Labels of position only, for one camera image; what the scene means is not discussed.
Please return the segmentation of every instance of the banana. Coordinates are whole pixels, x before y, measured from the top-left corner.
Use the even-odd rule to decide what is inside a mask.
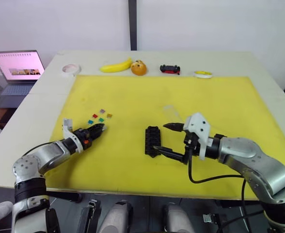
[[[129,57],[126,61],[118,63],[118,64],[113,64],[113,65],[106,65],[102,66],[100,68],[100,71],[104,73],[111,73],[111,72],[119,72],[122,70],[126,70],[130,68],[132,64],[132,59]]]

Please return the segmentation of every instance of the white bracket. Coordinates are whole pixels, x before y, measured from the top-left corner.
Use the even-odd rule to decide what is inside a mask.
[[[204,160],[208,144],[210,124],[201,113],[195,113],[187,118],[186,123],[183,126],[183,130],[195,133],[199,137],[198,142],[201,145],[199,157],[201,160]]]
[[[67,139],[70,137],[77,146],[76,152],[78,152],[78,153],[83,152],[82,144],[80,143],[77,136],[75,136],[72,133],[73,132],[73,120],[64,118],[62,128],[63,128],[63,138]]]

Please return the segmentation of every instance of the white wall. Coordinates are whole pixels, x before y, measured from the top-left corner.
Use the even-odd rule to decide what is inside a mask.
[[[0,0],[0,51],[129,50],[127,0]]]
[[[285,88],[285,0],[138,0],[137,4],[138,50],[252,51]]]

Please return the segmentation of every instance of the yellow mat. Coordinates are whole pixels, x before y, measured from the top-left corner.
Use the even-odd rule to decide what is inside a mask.
[[[185,134],[170,131],[163,107],[172,105],[183,120],[201,112],[211,124],[210,135],[246,137],[285,164],[285,137],[247,77],[110,77],[77,76],[51,140],[62,139],[62,120],[74,129],[87,128],[98,114],[108,129],[91,148],[75,154],[47,173],[47,186],[60,189],[110,191],[159,196],[239,199],[241,178],[192,184],[186,165],[144,154],[144,132],[159,126],[162,145],[184,153]],[[106,113],[99,114],[100,109]],[[212,159],[193,158],[193,177],[237,174]],[[254,199],[249,187],[246,198]]]

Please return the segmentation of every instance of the tape roll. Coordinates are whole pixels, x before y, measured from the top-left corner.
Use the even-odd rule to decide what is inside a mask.
[[[81,71],[81,67],[78,64],[68,64],[62,68],[62,74],[65,77],[75,77]]]
[[[210,79],[212,78],[212,73],[208,71],[199,70],[194,72],[194,76],[201,79]]]

